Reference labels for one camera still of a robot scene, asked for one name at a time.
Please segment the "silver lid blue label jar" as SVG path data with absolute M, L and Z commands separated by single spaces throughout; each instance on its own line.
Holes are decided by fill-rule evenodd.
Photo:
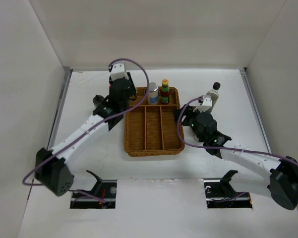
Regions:
M 147 102 L 149 105 L 156 105 L 159 98 L 159 87 L 155 82 L 149 83 Z

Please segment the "yellow cap green label bottle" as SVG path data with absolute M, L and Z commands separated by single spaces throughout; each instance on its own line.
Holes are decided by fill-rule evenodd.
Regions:
M 168 104 L 169 103 L 169 97 L 170 97 L 170 88 L 169 88 L 169 81 L 167 79 L 162 80 L 162 87 L 161 87 L 161 103 L 162 104 Z

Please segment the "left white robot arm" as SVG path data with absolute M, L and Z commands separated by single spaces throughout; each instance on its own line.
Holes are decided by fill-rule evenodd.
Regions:
M 71 173 L 76 158 L 93 142 L 112 130 L 129 110 L 129 102 L 136 98 L 136 88 L 129 72 L 112 73 L 109 94 L 95 108 L 87 121 L 73 134 L 51 149 L 36 154 L 35 178 L 54 195 L 62 196 L 71 188 L 83 190 L 89 197 L 101 193 L 101 185 L 88 180 L 80 184 Z

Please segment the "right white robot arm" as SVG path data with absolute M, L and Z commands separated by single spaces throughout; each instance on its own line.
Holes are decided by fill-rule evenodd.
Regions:
M 250 192 L 272 198 L 279 206 L 294 210 L 298 205 L 298 162 L 289 156 L 251 151 L 233 145 L 232 139 L 217 130 L 212 115 L 197 107 L 184 105 L 173 111 L 177 129 L 188 126 L 201 149 L 219 159 L 234 162 L 261 176 L 261 179 L 242 179 L 237 170 L 228 171 L 220 179 L 220 190 L 225 196 L 236 192 Z

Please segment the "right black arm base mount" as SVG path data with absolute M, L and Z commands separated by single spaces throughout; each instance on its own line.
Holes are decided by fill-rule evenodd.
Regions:
M 238 171 L 230 170 L 222 178 L 204 180 L 206 206 L 208 209 L 249 208 L 252 209 L 250 194 L 236 192 L 230 185 Z

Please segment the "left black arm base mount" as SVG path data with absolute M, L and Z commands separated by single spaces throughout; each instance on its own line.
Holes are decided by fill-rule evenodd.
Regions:
M 83 193 L 73 192 L 70 209 L 115 209 L 117 196 L 117 180 L 103 180 L 90 170 L 86 171 L 95 180 L 90 190 Z

